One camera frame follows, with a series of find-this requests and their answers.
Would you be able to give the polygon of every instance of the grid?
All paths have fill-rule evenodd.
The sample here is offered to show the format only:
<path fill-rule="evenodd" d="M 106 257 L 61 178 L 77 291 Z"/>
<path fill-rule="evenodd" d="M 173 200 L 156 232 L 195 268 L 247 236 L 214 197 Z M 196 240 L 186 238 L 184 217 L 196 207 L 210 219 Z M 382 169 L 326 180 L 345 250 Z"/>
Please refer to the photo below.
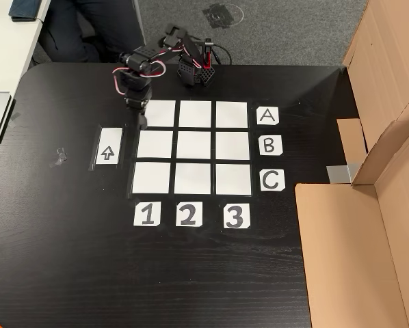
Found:
<path fill-rule="evenodd" d="M 252 195 L 246 102 L 152 100 L 131 194 Z"/>

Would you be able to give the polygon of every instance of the gray carpet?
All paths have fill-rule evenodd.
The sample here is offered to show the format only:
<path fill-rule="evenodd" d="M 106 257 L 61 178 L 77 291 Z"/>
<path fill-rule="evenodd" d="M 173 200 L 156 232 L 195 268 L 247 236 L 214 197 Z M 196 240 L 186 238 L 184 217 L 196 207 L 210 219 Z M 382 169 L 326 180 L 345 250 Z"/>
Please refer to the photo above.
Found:
<path fill-rule="evenodd" d="M 192 35 L 225 46 L 234 64 L 340 65 L 366 2 L 229 1 L 226 8 L 233 21 L 221 22 L 221 14 L 211 10 L 208 16 L 217 26 L 212 28 L 203 10 L 218 3 L 215 0 L 140 0 L 146 40 L 159 38 L 168 23 L 175 23 Z M 227 63 L 224 52 L 217 52 Z M 34 59 L 40 63 L 49 60 L 39 46 Z"/>

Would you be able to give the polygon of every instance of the cardboard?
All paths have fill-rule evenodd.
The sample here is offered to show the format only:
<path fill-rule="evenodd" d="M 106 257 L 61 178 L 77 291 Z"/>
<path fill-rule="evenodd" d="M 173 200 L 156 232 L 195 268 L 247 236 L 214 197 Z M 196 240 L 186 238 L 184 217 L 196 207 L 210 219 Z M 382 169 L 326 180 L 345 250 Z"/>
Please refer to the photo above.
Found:
<path fill-rule="evenodd" d="M 409 138 L 375 187 L 409 321 Z"/>
<path fill-rule="evenodd" d="M 313 328 L 409 328 L 409 0 L 369 0 L 343 60 L 350 184 L 295 188 Z"/>
<path fill-rule="evenodd" d="M 354 181 L 371 184 L 409 136 L 409 0 L 370 0 L 343 63 L 369 151 L 388 148 L 388 156 L 371 159 Z M 396 122 L 407 123 L 391 128 Z M 396 138 L 395 146 L 385 145 Z"/>
<path fill-rule="evenodd" d="M 374 186 L 295 196 L 313 328 L 408 328 Z"/>

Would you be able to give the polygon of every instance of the white desk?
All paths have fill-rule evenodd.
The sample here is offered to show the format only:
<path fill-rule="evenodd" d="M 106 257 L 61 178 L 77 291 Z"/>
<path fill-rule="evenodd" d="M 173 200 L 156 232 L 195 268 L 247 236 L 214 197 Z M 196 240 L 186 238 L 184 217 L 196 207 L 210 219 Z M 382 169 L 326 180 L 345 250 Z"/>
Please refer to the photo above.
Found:
<path fill-rule="evenodd" d="M 15 23 L 8 16 L 12 0 L 0 0 L 0 92 L 16 92 L 27 71 L 51 0 L 42 0 L 38 20 Z"/>

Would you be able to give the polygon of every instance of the upward arrow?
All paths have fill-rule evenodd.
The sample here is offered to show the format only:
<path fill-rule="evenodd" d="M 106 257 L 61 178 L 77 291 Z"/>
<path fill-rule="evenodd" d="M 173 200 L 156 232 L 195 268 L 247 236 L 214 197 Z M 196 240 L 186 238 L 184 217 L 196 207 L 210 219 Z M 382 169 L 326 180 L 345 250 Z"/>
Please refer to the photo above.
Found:
<path fill-rule="evenodd" d="M 110 159 L 110 156 L 115 156 L 115 154 L 110 146 L 108 146 L 106 149 L 104 149 L 104 152 L 101 153 L 101 156 L 104 156 L 104 160 L 108 161 Z"/>

